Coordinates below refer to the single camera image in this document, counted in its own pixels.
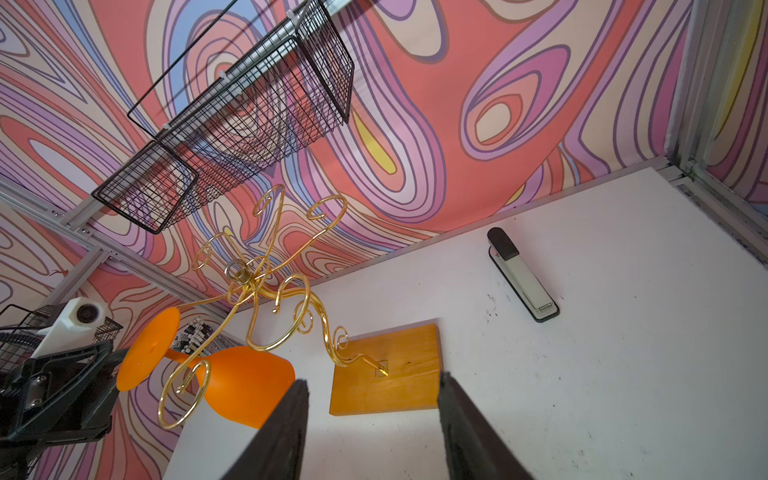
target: wooden base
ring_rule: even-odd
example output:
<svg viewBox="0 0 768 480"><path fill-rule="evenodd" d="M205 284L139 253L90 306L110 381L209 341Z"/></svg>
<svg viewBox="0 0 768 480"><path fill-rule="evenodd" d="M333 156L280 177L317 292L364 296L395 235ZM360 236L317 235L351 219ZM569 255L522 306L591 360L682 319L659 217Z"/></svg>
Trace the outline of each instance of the wooden base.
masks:
<svg viewBox="0 0 768 480"><path fill-rule="evenodd" d="M344 356L365 353L386 361L382 376L362 360L333 372L331 415L436 409L440 387L440 344L437 325L351 340Z"/></svg>

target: white table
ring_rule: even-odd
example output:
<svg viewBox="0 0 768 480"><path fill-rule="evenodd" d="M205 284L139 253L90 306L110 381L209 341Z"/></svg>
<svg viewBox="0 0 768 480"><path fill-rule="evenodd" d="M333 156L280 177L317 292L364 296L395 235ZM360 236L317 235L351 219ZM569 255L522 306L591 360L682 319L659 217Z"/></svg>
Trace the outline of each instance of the white table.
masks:
<svg viewBox="0 0 768 480"><path fill-rule="evenodd" d="M493 226L559 317L529 316L487 226L319 285L332 328L436 319L444 369L536 478L765 478L768 271L650 169ZM258 338L292 311L263 306ZM315 328L277 350L309 382L303 478L447 478L437 410L328 414ZM165 478L218 478L254 432L204 406Z"/></svg>

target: psychedelic wall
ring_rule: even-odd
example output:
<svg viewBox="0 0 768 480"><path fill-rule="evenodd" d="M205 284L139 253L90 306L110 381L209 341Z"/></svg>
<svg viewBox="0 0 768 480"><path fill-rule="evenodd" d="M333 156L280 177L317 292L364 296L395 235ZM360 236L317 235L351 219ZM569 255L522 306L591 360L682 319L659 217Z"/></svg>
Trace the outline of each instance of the psychedelic wall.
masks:
<svg viewBox="0 0 768 480"><path fill-rule="evenodd" d="M41 306L84 253L80 247L0 205L0 310L9 303L29 309ZM129 346L147 321L179 303L111 264L100 266L78 295L105 302L111 318L123 326L114 341L116 349ZM9 309L0 320L4 324L19 322L23 316L16 311ZM186 309L182 325L196 316L210 321L204 314ZM120 394L107 437L100 442L49 449L31 478L161 478L180 433L180 429L166 432L157 425L157 398L172 368L170 361L165 361L136 389ZM171 396L167 403L169 417L185 411L191 398L186 393Z"/></svg>
<svg viewBox="0 0 768 480"><path fill-rule="evenodd" d="M142 103L172 118L296 0L239 0ZM0 174L72 208L146 142L125 112L224 0L38 0L0 7ZM274 262L352 205L280 275L347 268L664 154L691 0L355 0L335 18L356 70L348 125L153 236L94 228L200 291L190 258L230 228L264 251L254 201L286 185ZM337 208L328 206L334 217Z"/></svg>
<svg viewBox="0 0 768 480"><path fill-rule="evenodd" d="M768 217L768 8L752 2L727 82L707 171Z"/></svg>

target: gold wine glass holder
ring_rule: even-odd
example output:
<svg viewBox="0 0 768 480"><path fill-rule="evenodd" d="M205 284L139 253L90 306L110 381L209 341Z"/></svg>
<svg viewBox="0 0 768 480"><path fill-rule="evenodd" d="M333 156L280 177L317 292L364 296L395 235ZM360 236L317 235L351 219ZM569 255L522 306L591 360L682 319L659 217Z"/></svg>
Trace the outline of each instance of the gold wine glass holder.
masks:
<svg viewBox="0 0 768 480"><path fill-rule="evenodd" d="M349 202L343 195L330 195L312 205L306 212L306 218L309 221L325 220L326 215L324 213L321 212L319 214L315 214L314 212L318 210L322 205L330 201L340 202L341 211L329 225L315 233L308 241L304 243L301 248L299 248L290 257L288 257L288 259L277 266L272 266L270 263L270 255L277 240L278 232L280 231L280 217L283 214L284 199L285 187L282 184L278 184L270 188L253 207L252 215L255 218L261 218L262 215L267 211L268 206L272 202L276 202L274 226L270 232L268 247L264 252L264 255L248 257L247 255L243 254L242 249L234 239L233 233L228 228L213 235L197 252L197 255L195 256L197 265L194 267L194 270L196 271L203 268L210 262L211 257L215 251L214 242L226 242L224 246L229 247L228 250L234 252L234 258L229 260L224 267L224 275L230 281L229 287L227 288L227 291L221 295L213 296L209 299L201 300L199 302L185 303L184 305L179 305L178 308L185 306L197 306L204 303L212 303L224 300L232 305L232 309L216 329L216 331L213 332L210 337L208 337L208 339L206 339L200 345L200 347L198 347L191 355L189 355L189 358L180 363L165 382L163 391L160 395L160 401L157 406L157 417L162 428L170 430L178 427L179 425L182 425L197 408L200 400L205 395L206 388L210 382L210 363L206 361L205 358L199 359L198 357L200 356L200 353L202 353L203 350L208 347L208 345L213 342L213 340L224 330L235 313L237 313L238 309L248 302L253 303L253 314L251 315L250 325L248 326L248 333L246 334L245 340L246 344L251 349L254 349L257 352L269 352L270 350L283 345L296 332L303 335L310 333L315 322L315 316L311 311L314 310L315 314L323 325L323 342L325 343L328 356L331 358L333 363L339 367L346 367L353 362L361 360L371 365L371 367L378 370L382 375L387 376L389 374L388 369L385 366L378 363L370 356L362 353L357 353L351 356L344 356L341 353L349 343L349 334L343 326L337 326L336 329L333 330L333 334L331 333L325 306L323 305L323 302L320 301L318 296L311 290L310 281L305 274L293 273L289 275L280 283L280 285L277 287L277 290L270 289L270 287L266 284L266 280L270 278L275 272L291 263L293 259L295 259L303 251L309 248L317 239L331 231L341 221L349 207ZM300 283L301 286L291 286L292 283ZM253 330L256 327L256 321L259 315L259 295L269 300L273 300L274 304L272 313L280 312L280 304L283 299L290 298L292 296L303 296L293 311L293 323L290 328L279 339L266 345L259 345L253 341ZM171 384L176 380L176 378L178 378L179 375L181 375L182 372L190 368L190 364L192 362L196 362L196 364L191 367L190 372L186 377L184 377L181 386L176 388L176 393L181 394L190 385L190 382L192 381L192 378L198 369L205 369L204 380L200 383L200 388L197 390L197 393L193 402L190 404L189 409L175 422L167 422L165 420L164 411L165 402L167 400Z"/></svg>

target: wire basket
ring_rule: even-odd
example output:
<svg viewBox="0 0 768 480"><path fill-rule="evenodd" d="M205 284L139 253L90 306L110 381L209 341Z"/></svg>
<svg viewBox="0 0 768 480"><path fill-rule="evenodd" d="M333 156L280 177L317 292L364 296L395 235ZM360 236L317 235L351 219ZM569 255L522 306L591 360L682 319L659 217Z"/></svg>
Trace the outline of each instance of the wire basket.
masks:
<svg viewBox="0 0 768 480"><path fill-rule="evenodd" d="M54 305L27 310L23 306L9 304L0 312L0 316L11 307L23 310L26 316L18 325L0 329L0 373L11 372L28 359L42 340L36 332L53 325L56 320L51 318ZM114 340L122 328L123 326L113 319L105 319L104 325L96 329L93 343Z"/></svg>
<svg viewBox="0 0 768 480"><path fill-rule="evenodd" d="M93 197L157 234L348 122L352 57L321 0L294 15L295 27L286 19L263 37Z"/></svg>

